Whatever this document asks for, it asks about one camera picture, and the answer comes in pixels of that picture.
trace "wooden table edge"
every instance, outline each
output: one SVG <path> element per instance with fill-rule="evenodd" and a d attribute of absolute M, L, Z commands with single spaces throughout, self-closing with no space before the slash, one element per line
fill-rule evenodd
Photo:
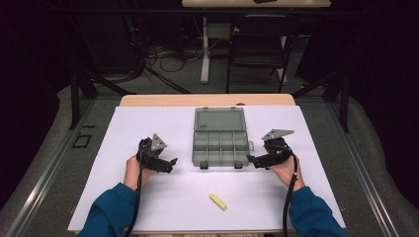
<path fill-rule="evenodd" d="M 127 95 L 120 107 L 295 106 L 290 94 Z"/>

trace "hand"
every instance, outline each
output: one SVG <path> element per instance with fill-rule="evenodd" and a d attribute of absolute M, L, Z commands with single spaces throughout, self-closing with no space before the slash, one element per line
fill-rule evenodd
<path fill-rule="evenodd" d="M 297 173 L 296 173 L 296 181 L 293 185 L 293 191 L 297 191 L 305 186 L 304 179 L 302 178 L 301 169 L 299 168 L 299 159 L 296 157 L 296 162 L 298 164 Z M 293 177 L 293 157 L 290 158 L 280 165 L 275 165 L 269 167 L 272 171 L 277 174 L 278 178 L 287 186 L 290 186 L 291 178 Z"/>
<path fill-rule="evenodd" d="M 156 173 L 155 171 L 143 169 L 141 186 L 144 186 L 151 175 Z M 124 184 L 132 190 L 137 189 L 137 181 L 139 176 L 139 162 L 136 160 L 136 156 L 132 156 L 126 160 L 126 174 L 124 176 Z"/>

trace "gray plastic organizer box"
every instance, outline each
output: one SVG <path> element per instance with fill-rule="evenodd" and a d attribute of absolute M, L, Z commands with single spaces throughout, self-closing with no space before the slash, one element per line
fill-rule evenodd
<path fill-rule="evenodd" d="M 192 161 L 201 169 L 248 166 L 249 141 L 242 108 L 196 108 Z"/>

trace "yellow sponge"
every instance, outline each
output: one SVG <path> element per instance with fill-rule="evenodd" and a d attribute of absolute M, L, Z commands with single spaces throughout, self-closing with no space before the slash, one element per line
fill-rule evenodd
<path fill-rule="evenodd" d="M 209 194 L 209 198 L 211 198 L 222 210 L 227 209 L 227 205 L 216 195 Z"/>

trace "blue sleeve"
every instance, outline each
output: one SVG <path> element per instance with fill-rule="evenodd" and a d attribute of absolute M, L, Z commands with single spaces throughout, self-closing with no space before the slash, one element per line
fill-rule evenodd
<path fill-rule="evenodd" d="M 102 193 L 92 204 L 78 236 L 122 236 L 130 225 L 136 193 L 119 183 Z"/>
<path fill-rule="evenodd" d="M 309 187 L 293 193 L 290 219 L 298 236 L 347 236 L 330 207 Z"/>

